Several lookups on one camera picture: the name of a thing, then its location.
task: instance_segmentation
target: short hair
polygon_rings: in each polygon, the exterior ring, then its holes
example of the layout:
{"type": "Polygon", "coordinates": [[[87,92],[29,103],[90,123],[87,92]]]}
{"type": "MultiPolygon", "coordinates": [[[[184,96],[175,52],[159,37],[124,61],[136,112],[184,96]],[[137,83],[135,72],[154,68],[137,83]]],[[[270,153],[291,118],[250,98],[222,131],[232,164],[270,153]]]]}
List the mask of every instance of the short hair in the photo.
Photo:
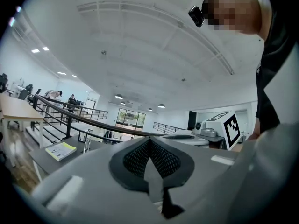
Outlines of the short hair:
{"type": "Polygon", "coordinates": [[[201,6],[201,12],[209,25],[219,25],[219,20],[214,18],[215,0],[204,0],[201,6]]]}

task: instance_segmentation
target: window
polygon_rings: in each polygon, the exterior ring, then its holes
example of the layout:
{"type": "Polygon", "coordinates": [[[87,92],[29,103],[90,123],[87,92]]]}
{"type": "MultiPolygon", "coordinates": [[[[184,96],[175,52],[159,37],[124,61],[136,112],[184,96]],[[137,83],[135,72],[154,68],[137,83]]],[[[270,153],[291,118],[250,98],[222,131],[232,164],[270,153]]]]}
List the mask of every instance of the window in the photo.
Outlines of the window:
{"type": "MultiPolygon", "coordinates": [[[[119,109],[115,126],[125,129],[132,129],[142,131],[145,120],[145,114],[131,110],[119,109]]],[[[127,141],[130,139],[138,139],[140,136],[122,133],[121,141],[127,141]]]]}

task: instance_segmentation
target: person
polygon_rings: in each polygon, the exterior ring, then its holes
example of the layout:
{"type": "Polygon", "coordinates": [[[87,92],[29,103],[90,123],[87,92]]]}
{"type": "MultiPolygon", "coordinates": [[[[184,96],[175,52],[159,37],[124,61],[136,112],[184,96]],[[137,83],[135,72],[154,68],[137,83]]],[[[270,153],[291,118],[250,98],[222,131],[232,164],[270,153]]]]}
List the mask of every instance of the person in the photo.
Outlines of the person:
{"type": "Polygon", "coordinates": [[[58,98],[58,96],[62,96],[62,91],[49,90],[45,94],[45,97],[47,98],[58,98]]]}
{"type": "Polygon", "coordinates": [[[204,0],[201,9],[204,19],[214,29],[233,30],[258,35],[264,50],[256,70],[256,123],[249,140],[257,139],[264,131],[279,124],[278,116],[264,88],[278,72],[294,45],[279,7],[270,0],[204,0]]]}
{"type": "MultiPolygon", "coordinates": [[[[74,98],[74,96],[75,96],[75,95],[72,94],[71,97],[69,97],[69,99],[68,99],[68,101],[67,101],[69,104],[72,104],[72,105],[75,105],[75,104],[76,104],[76,99],[74,98]]],[[[75,108],[74,108],[73,106],[68,105],[68,111],[69,111],[69,112],[74,113],[74,109],[75,109],[75,108]]]]}

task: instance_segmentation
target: wooden table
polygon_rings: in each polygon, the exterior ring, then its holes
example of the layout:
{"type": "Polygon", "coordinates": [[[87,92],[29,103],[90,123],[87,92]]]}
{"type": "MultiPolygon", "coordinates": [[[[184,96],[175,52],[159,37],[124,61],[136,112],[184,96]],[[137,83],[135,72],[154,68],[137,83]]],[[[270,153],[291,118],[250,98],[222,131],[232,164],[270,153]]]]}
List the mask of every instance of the wooden table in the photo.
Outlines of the wooden table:
{"type": "Polygon", "coordinates": [[[20,127],[24,131],[24,122],[39,122],[40,140],[39,146],[43,147],[43,116],[33,109],[25,100],[13,98],[5,94],[0,94],[0,105],[3,114],[3,136],[4,151],[14,167],[14,159],[10,151],[10,140],[8,135],[8,121],[20,122],[20,127]]]}

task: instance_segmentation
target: table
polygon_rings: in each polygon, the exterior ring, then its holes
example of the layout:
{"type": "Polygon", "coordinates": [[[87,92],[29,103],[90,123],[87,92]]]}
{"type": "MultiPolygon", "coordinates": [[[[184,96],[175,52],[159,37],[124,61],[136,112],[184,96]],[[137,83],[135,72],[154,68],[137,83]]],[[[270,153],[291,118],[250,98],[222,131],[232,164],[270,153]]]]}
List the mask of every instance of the table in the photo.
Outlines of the table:
{"type": "MultiPolygon", "coordinates": [[[[61,168],[65,164],[69,163],[73,159],[75,159],[75,158],[77,158],[77,157],[79,157],[80,155],[83,154],[84,143],[79,142],[78,137],[79,137],[79,135],[76,135],[76,136],[73,136],[71,138],[65,139],[65,140],[57,143],[57,144],[60,144],[60,143],[65,142],[65,143],[77,148],[76,152],[72,153],[70,156],[67,156],[66,158],[62,159],[61,161],[57,161],[53,157],[51,157],[45,151],[46,147],[41,148],[41,149],[36,149],[36,150],[33,150],[33,151],[29,152],[29,155],[33,159],[33,165],[34,165],[34,168],[36,170],[36,174],[37,174],[40,181],[42,180],[42,178],[41,178],[40,172],[38,170],[38,166],[46,174],[50,175],[51,173],[55,172],[56,170],[58,170],[59,168],[61,168]]],[[[111,145],[91,140],[89,151],[92,151],[92,150],[95,150],[95,149],[98,149],[98,148],[101,148],[101,147],[105,147],[105,146],[111,146],[111,145]]]]}
{"type": "Polygon", "coordinates": [[[22,131],[24,131],[24,122],[39,122],[40,140],[39,145],[43,147],[43,116],[33,109],[25,100],[20,100],[0,94],[0,105],[3,114],[3,136],[4,136],[4,151],[11,161],[13,167],[14,158],[10,151],[10,140],[8,135],[8,121],[19,121],[22,131]]]}

